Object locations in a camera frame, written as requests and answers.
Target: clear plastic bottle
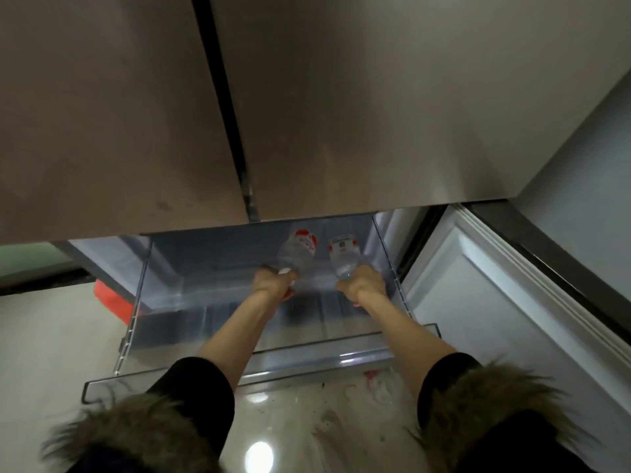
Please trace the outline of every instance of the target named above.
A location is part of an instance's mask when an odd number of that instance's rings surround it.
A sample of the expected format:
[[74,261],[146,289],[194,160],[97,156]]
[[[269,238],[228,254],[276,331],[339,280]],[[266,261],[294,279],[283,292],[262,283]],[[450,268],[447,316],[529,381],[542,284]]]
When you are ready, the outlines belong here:
[[311,270],[314,263],[318,239],[313,232],[304,228],[294,228],[278,253],[280,273],[297,270],[302,273]]
[[329,258],[335,275],[341,279],[349,279],[362,262],[362,250],[353,233],[329,239]]

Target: glossy beige floor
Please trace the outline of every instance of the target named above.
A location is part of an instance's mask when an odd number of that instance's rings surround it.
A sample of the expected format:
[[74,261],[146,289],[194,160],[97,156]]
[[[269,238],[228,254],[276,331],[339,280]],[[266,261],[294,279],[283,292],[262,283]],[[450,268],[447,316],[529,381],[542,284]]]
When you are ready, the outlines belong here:
[[[93,284],[0,297],[0,471],[48,471],[38,450],[73,419],[83,383],[108,376],[125,325]],[[401,378],[360,374],[237,398],[231,473],[425,471]]]

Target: hand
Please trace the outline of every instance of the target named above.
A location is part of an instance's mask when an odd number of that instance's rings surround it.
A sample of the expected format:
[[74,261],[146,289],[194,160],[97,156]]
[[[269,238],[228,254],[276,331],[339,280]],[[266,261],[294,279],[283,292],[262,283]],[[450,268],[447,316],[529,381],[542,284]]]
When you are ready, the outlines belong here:
[[361,264],[351,276],[350,280],[339,281],[335,288],[355,303],[362,304],[366,294],[386,295],[386,283],[377,269],[368,264]]
[[276,269],[264,265],[254,274],[252,293],[262,295],[270,306],[277,306],[293,296],[294,291],[291,287],[297,278],[298,272],[295,270],[279,274]]

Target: person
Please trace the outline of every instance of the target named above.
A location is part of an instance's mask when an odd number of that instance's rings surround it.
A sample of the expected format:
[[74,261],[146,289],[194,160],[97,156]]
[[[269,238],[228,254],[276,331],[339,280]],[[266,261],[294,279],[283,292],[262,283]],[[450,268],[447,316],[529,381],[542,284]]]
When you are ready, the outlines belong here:
[[[233,392],[268,320],[293,295],[294,271],[262,267],[252,293],[197,356],[175,362],[145,394],[86,411],[45,447],[72,473],[218,472]],[[396,308],[383,278],[359,266],[337,289],[380,326],[417,402],[420,443],[435,473],[591,471],[564,446],[578,429],[559,391],[513,366],[482,366]]]

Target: forearm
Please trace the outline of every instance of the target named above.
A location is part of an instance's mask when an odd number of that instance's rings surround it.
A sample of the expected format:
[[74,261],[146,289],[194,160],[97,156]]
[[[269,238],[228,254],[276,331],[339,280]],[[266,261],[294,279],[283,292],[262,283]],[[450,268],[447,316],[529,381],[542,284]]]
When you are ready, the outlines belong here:
[[359,301],[381,327],[406,383],[418,396],[432,366],[457,350],[396,308],[385,295],[360,293]]
[[197,353],[213,362],[232,390],[237,388],[254,348],[270,317],[272,306],[263,293],[250,295]]

